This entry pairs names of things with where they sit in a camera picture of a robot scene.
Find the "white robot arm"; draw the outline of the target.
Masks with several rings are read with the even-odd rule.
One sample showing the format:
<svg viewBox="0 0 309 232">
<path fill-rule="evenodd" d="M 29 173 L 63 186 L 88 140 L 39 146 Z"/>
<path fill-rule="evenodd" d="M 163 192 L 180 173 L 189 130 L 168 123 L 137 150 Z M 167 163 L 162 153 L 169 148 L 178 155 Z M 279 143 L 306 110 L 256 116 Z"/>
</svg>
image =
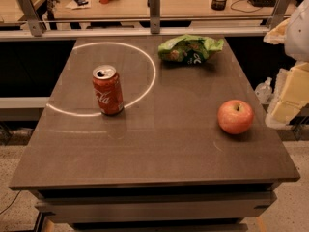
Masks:
<svg viewBox="0 0 309 232">
<path fill-rule="evenodd" d="M 268 44 L 283 44 L 285 54 L 296 60 L 276 77 L 266 124 L 274 129 L 288 125 L 309 104 L 309 0 L 303 0 L 289 19 L 265 36 Z"/>
</svg>

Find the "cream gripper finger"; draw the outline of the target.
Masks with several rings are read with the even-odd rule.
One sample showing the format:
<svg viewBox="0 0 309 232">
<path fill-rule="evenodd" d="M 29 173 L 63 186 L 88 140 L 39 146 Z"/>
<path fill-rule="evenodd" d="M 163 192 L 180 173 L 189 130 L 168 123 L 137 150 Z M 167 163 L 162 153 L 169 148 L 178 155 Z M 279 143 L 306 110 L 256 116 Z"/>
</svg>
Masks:
<svg viewBox="0 0 309 232">
<path fill-rule="evenodd" d="M 308 103 L 309 63 L 297 62 L 289 70 L 279 70 L 265 122 L 270 128 L 283 129 Z"/>
<path fill-rule="evenodd" d="M 264 36 L 264 42 L 267 44 L 284 44 L 286 40 L 286 29 L 289 22 L 289 19 L 285 19 L 275 28 L 267 32 Z"/>
</svg>

